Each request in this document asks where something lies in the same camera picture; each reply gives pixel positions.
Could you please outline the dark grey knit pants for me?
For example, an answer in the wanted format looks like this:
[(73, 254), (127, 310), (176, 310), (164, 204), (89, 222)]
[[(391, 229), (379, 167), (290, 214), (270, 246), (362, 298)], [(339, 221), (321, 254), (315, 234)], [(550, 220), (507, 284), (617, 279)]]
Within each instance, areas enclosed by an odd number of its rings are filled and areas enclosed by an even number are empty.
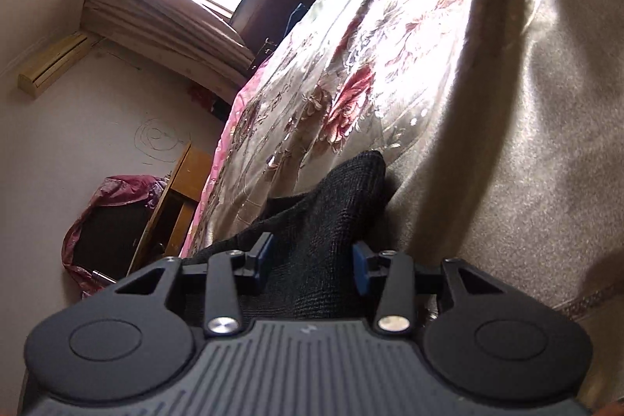
[(243, 321), (253, 319), (369, 319), (376, 297), (358, 293), (353, 245), (379, 245), (386, 204), (386, 164), (368, 151), (332, 169), (311, 191), (270, 198), (248, 228), (208, 246), (185, 265), (212, 255), (250, 250), (260, 234), (273, 234), (268, 273), (259, 291), (239, 291)]

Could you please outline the pink plastic bag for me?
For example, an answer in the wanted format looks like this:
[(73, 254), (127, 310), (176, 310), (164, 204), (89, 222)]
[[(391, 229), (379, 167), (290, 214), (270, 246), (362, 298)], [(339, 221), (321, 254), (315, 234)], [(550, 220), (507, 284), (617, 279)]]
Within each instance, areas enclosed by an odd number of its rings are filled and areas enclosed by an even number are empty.
[(167, 185), (165, 177), (114, 175), (104, 179), (64, 236), (61, 263), (84, 298), (103, 288), (94, 273), (118, 281)]

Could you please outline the wooden desk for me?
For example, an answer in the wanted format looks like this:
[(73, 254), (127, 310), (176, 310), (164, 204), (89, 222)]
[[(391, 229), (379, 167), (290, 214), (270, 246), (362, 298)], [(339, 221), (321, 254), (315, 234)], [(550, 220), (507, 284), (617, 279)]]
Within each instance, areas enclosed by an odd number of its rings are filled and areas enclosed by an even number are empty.
[(138, 241), (127, 274), (160, 258), (177, 257), (182, 250), (211, 170), (211, 156), (189, 143), (175, 167)]

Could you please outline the floral satin bedspread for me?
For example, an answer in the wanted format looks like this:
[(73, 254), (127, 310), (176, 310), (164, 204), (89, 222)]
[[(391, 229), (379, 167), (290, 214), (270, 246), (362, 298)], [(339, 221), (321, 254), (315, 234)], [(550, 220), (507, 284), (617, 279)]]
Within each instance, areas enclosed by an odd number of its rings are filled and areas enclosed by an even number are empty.
[(582, 400), (622, 396), (623, 0), (317, 0), (239, 93), (184, 255), (368, 150), (383, 247), (578, 321)]

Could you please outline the left beige curtain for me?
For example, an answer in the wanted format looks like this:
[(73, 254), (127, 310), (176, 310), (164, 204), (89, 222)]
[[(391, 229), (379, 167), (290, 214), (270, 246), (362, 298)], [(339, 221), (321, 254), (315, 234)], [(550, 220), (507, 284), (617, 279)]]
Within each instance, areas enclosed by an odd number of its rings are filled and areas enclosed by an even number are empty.
[(202, 0), (85, 0), (80, 25), (232, 103), (254, 54)]

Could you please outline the blue object by bench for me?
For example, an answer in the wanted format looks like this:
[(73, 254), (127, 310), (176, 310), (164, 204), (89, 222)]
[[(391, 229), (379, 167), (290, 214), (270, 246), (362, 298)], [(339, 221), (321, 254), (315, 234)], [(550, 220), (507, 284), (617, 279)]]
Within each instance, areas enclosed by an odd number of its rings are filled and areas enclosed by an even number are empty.
[(299, 23), (304, 16), (306, 16), (308, 10), (309, 9), (303, 3), (299, 3), (299, 5), (296, 6), (294, 11), (291, 12), (289, 16), (287, 27), (285, 28), (285, 36), (288, 36), (288, 34), (291, 33), (295, 25)]

